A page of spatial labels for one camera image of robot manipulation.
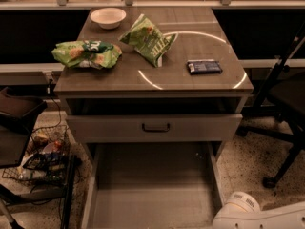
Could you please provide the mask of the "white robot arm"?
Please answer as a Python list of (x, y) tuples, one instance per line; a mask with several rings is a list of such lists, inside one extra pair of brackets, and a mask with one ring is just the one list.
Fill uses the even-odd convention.
[(233, 192), (213, 219), (213, 229), (305, 229), (305, 202), (261, 211), (244, 192)]

